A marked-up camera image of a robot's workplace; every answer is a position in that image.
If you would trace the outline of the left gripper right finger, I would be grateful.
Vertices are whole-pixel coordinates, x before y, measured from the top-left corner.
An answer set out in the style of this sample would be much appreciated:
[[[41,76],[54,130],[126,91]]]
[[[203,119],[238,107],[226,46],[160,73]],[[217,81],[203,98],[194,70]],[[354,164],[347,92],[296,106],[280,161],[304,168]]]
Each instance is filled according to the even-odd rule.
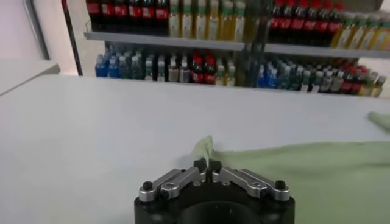
[[[211,178],[208,189],[215,198],[240,201],[247,197],[277,202],[291,199],[290,189],[283,180],[272,181],[248,169],[233,169],[215,160],[209,162],[208,169]]]

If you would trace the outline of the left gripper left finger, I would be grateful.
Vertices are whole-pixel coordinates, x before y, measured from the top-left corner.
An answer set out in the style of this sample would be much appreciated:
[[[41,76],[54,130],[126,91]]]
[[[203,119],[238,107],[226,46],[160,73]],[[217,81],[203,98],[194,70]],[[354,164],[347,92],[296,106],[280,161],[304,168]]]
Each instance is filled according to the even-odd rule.
[[[159,196],[168,200],[177,198],[190,183],[206,181],[207,162],[204,158],[193,162],[188,169],[172,169],[154,181],[145,181],[139,189],[138,199],[144,203],[155,201]]]

